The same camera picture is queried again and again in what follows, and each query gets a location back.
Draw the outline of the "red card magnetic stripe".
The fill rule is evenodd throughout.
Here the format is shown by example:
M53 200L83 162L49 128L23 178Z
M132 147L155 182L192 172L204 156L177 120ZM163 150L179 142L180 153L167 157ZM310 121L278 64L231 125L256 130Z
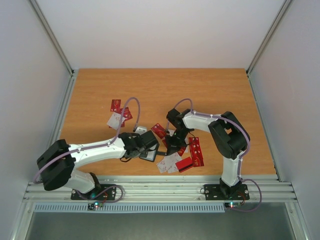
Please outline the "red card magnetic stripe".
M175 163L175 166L179 173L182 173L193 167L193 161L191 157L184 158Z

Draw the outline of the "black leather card holder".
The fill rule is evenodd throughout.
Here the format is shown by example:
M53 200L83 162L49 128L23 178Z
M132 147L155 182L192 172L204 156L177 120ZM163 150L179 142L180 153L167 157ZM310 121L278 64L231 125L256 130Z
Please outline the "black leather card holder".
M153 163L157 156L157 150L144 151L140 154L139 158L148 162Z

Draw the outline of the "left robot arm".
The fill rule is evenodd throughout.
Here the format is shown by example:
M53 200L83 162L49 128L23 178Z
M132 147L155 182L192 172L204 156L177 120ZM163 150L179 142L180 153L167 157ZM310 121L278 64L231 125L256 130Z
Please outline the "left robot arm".
M109 159L128 162L135 158L154 161L159 142L150 130L123 132L104 141L86 144L67 144L60 139L54 142L36 161L38 172L35 184L42 184L46 191L66 187L96 199L102 187L92 172L84 173L82 166Z

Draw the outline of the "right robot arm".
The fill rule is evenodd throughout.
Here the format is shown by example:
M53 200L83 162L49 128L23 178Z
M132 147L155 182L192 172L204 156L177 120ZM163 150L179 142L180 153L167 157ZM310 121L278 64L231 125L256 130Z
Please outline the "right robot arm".
M241 161L250 149L250 136L235 115L230 111L212 115L191 109L179 112L173 108L167 113L166 119L175 127L173 135L165 137L168 156L187 146L185 138L192 131L211 134L217 150L223 156L218 192L223 199L234 197L242 185Z

